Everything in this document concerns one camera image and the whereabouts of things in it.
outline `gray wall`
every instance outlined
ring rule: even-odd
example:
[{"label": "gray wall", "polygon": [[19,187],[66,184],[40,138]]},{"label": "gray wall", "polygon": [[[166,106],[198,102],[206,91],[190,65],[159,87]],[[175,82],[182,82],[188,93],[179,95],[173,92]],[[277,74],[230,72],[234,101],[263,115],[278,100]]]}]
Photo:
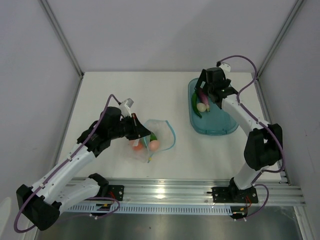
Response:
[{"label": "gray wall", "polygon": [[[84,71],[259,65],[296,0],[50,0]],[[233,70],[251,71],[245,60]]]},{"label": "gray wall", "polygon": [[0,56],[0,202],[12,198],[2,239],[15,240],[16,190],[52,166],[79,78],[36,0],[1,1]]},{"label": "gray wall", "polygon": [[319,13],[320,1],[307,0],[261,84],[271,118],[283,128],[289,178],[301,186],[320,238]]}]

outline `plastic bag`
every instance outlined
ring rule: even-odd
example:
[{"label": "plastic bag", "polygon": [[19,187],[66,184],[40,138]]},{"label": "plastic bag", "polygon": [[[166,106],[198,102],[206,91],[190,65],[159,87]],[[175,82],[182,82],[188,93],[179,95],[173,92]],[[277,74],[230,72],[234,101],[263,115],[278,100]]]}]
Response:
[{"label": "plastic bag", "polygon": [[124,152],[127,157],[149,163],[154,154],[169,150],[176,144],[176,134],[167,120],[149,119],[144,126],[152,134],[129,141]]}]

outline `gray floor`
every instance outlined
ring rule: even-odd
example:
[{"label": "gray floor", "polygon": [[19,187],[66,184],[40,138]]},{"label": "gray floor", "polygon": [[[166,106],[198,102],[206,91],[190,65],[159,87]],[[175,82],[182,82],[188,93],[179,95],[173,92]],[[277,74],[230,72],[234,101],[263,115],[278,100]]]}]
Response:
[{"label": "gray floor", "polygon": [[[61,218],[72,216],[65,213]],[[228,216],[114,214],[78,217],[38,232],[38,240],[301,240],[292,207],[266,207],[247,222]]]}]

